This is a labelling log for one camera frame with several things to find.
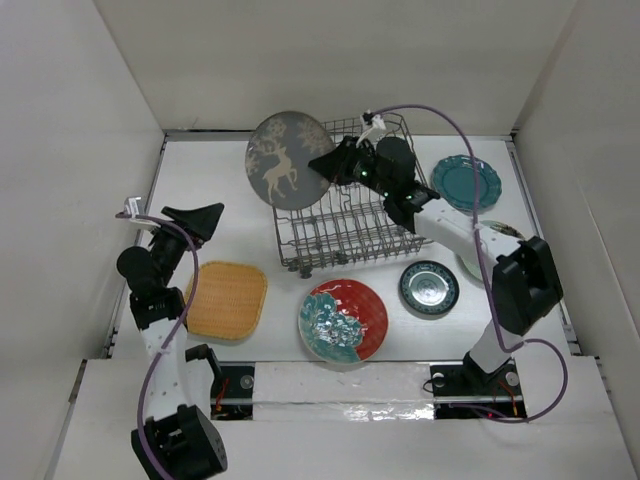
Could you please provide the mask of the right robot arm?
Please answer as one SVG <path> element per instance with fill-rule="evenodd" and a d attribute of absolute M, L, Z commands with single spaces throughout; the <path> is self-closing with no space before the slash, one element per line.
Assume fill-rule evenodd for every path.
<path fill-rule="evenodd" d="M 353 137 L 308 166 L 333 184 L 358 183 L 375 191 L 396 225 L 477 261 L 491 320 L 465 354 L 460 375 L 474 393 L 494 386 L 529 330 L 564 296 L 548 243 L 538 236 L 519 240 L 481 224 L 419 182 L 407 161 L 385 157 Z"/>

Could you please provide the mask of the small blue patterned plate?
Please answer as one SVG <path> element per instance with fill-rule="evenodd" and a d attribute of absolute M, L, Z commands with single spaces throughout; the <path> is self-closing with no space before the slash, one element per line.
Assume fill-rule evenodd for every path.
<path fill-rule="evenodd" d="M 402 272 L 398 292 L 403 305 L 417 315 L 446 315 L 457 304 L 460 286 L 445 265 L 435 261 L 418 261 Z"/>

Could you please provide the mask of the red and teal floral plate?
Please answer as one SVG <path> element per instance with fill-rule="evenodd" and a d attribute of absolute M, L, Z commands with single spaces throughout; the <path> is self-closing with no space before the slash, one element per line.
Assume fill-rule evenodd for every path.
<path fill-rule="evenodd" d="M 301 340 L 313 355 L 327 363 L 351 366 L 379 351 L 389 315 L 372 288 L 357 280 L 336 279 L 304 297 L 297 323 Z"/>

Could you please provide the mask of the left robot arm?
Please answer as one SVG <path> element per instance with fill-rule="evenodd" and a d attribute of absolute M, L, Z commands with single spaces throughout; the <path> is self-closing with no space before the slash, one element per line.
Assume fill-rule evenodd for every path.
<path fill-rule="evenodd" d="M 148 246 L 129 247 L 116 261 L 149 360 L 130 441 L 150 479 L 210 479 L 228 468 L 224 442 L 210 419 L 211 396 L 222 387 L 223 373 L 211 347 L 188 346 L 186 317 L 195 296 L 170 284 L 183 255 L 195 255 L 212 238 L 223 211 L 221 203 L 165 207 L 161 217 L 152 217 L 131 197 L 117 215 L 152 235 Z"/>

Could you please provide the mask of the grey reindeer plate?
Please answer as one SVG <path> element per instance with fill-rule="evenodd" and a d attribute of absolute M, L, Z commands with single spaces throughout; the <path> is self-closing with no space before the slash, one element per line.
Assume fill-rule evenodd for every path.
<path fill-rule="evenodd" d="M 331 135 L 315 118 L 297 111 L 279 112 L 250 137 L 246 176 L 256 195 L 273 208 L 308 208 L 329 189 L 329 182 L 308 163 L 334 149 Z"/>

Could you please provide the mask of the woven bamboo tray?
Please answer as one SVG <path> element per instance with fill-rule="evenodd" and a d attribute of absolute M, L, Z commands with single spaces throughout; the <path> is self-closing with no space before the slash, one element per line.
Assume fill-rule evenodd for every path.
<path fill-rule="evenodd" d="M 266 275 L 254 266 L 223 261 L 202 264 L 187 329 L 217 340 L 246 339 L 258 325 L 267 288 Z"/>

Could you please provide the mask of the light green flower plate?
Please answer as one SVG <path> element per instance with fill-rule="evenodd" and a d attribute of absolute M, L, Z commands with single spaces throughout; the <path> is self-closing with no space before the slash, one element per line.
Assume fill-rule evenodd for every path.
<path fill-rule="evenodd" d="M 480 223 L 482 225 L 480 239 L 483 265 L 486 273 L 492 276 L 493 267 L 497 264 L 497 257 L 513 253 L 519 248 L 519 243 L 524 241 L 525 237 L 515 228 L 502 222 L 481 220 Z M 478 281 L 482 280 L 482 272 L 474 246 L 471 247 L 471 253 L 468 258 L 457 255 L 456 259 L 470 276 Z"/>

